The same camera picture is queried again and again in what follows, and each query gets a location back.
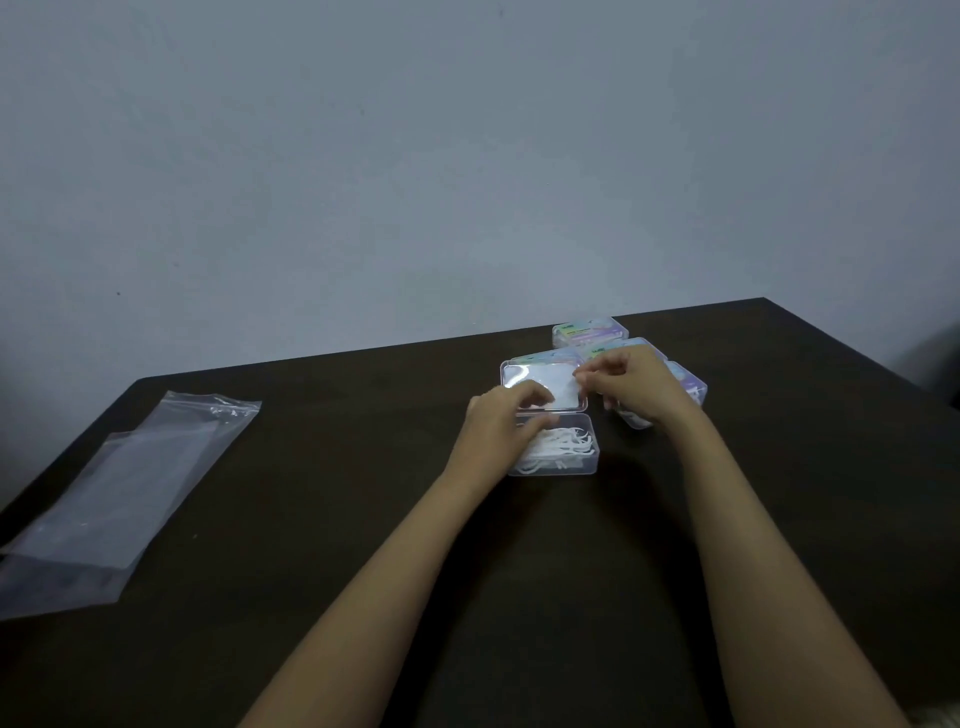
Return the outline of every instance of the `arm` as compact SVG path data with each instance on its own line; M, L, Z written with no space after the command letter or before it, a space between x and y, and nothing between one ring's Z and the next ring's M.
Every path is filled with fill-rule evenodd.
M606 352L581 385L662 426L684 466L724 683L741 728L907 726L707 415L647 347Z
M344 588L260 694L241 728L380 721L446 553L473 510L555 418L516 409L552 399L533 381L470 401L443 474Z

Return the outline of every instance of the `person's left hand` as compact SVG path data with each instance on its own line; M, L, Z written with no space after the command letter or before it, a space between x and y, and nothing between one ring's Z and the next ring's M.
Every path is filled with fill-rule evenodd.
M471 398L444 479L469 483L485 495L507 474L537 433L558 420L556 415L538 415L517 427L516 411L551 401L550 391L531 379L510 389L493 387L487 394Z

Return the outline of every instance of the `gray wall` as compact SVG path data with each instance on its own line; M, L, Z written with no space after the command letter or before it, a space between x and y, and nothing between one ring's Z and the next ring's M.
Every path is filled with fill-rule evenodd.
M955 0L8 0L0 502L141 376L587 314L766 295L946 390L959 36Z

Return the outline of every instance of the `plastic bag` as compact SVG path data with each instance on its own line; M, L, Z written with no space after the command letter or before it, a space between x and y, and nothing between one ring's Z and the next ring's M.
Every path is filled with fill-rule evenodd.
M0 619L116 601L147 544L259 409L168 392L136 430L110 435L4 549Z

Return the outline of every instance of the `wooden table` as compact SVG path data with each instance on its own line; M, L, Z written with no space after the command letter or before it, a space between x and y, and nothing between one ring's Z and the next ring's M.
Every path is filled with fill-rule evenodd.
M905 707L960 697L960 414L769 301L619 317L706 410ZM0 623L5 726L233 726L548 327L137 381L6 542L168 389L263 400L117 604ZM597 475L507 479L447 560L387 724L729 725L669 444L590 403Z

